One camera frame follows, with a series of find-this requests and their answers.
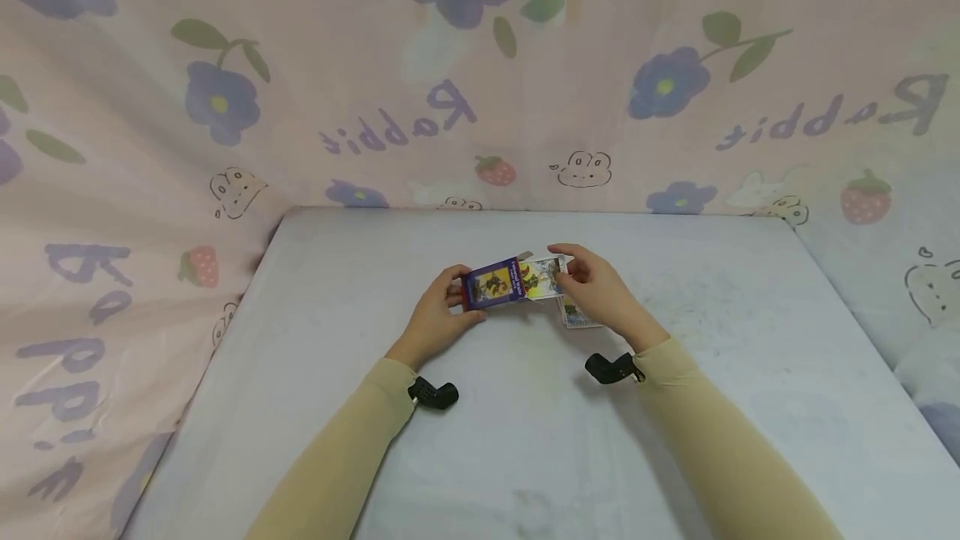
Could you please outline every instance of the wrist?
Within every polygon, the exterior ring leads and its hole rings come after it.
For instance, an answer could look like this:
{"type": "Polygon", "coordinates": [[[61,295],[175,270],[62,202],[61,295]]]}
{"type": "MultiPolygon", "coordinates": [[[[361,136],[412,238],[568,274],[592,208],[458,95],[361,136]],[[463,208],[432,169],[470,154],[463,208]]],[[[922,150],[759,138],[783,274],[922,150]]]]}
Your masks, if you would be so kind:
{"type": "Polygon", "coordinates": [[[650,350],[670,339],[670,333],[664,330],[659,321],[643,307],[640,307],[638,312],[634,313],[634,317],[624,326],[620,336],[637,354],[650,350]]]}
{"type": "Polygon", "coordinates": [[[394,342],[384,357],[406,365],[414,373],[418,373],[426,362],[426,358],[419,354],[419,351],[413,348],[410,342],[406,342],[404,337],[400,337],[394,342]]]}

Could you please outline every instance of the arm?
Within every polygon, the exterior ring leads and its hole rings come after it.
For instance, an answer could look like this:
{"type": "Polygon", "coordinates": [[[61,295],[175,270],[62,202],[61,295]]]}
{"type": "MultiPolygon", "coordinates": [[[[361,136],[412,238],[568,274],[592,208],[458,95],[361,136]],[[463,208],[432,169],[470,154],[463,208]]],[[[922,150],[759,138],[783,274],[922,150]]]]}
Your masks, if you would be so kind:
{"type": "Polygon", "coordinates": [[[347,539],[387,446],[414,410],[410,367],[382,358],[291,466],[247,540],[347,539]]]}
{"type": "Polygon", "coordinates": [[[391,441],[414,410],[416,370],[446,350],[482,311],[450,313],[462,301],[454,266],[431,283],[403,335],[317,434],[279,483],[247,540],[348,540],[391,441]]]}
{"type": "Polygon", "coordinates": [[[640,398],[718,540],[838,540],[816,497],[687,351],[639,305],[617,270],[575,244],[563,291],[637,353],[640,398]]]}
{"type": "Polygon", "coordinates": [[[718,540],[842,538],[790,464],[675,339],[633,357],[657,423],[718,540]]]}

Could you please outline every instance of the fabric wall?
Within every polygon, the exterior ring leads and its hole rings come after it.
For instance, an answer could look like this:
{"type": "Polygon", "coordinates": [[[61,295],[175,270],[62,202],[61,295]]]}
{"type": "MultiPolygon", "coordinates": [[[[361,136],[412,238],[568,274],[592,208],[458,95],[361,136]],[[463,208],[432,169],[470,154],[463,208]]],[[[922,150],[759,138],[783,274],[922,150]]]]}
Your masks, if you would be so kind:
{"type": "Polygon", "coordinates": [[[955,0],[0,18],[2,538],[121,532],[294,205],[783,217],[960,459],[955,0]]]}

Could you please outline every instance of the strawberry print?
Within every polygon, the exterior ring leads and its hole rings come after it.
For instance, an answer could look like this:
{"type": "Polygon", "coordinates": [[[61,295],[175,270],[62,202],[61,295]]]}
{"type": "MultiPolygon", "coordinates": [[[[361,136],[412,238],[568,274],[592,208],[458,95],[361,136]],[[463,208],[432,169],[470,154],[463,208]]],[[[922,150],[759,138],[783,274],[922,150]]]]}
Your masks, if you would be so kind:
{"type": "Polygon", "coordinates": [[[186,280],[200,288],[216,288],[220,283],[217,251],[213,246],[197,246],[181,256],[178,280],[186,280]]]}
{"type": "Polygon", "coordinates": [[[840,194],[842,216],[853,225],[877,223],[890,211],[890,184],[864,170],[863,177],[853,180],[840,194]]]}
{"type": "Polygon", "coordinates": [[[477,157],[477,177],[493,186],[510,186],[517,179],[517,169],[500,157],[477,157]]]}

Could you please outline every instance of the black clip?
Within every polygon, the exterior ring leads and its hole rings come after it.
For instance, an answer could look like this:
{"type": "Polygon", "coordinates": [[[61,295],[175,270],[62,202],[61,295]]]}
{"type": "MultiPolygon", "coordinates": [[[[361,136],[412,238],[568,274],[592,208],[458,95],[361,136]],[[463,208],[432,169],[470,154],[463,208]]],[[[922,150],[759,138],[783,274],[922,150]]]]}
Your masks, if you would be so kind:
{"type": "Polygon", "coordinates": [[[633,355],[630,352],[625,352],[614,362],[609,362],[599,352],[594,352],[583,364],[583,367],[596,378],[596,381],[602,384],[617,383],[627,376],[637,376],[637,380],[640,382],[646,378],[643,372],[637,369],[636,365],[633,365],[633,355]]]}
{"type": "Polygon", "coordinates": [[[407,388],[407,394],[412,400],[416,400],[426,408],[436,408],[437,410],[447,410],[453,404],[460,400],[460,392],[452,383],[444,383],[440,388],[433,387],[433,384],[424,380],[423,377],[417,377],[417,381],[407,388]]]}

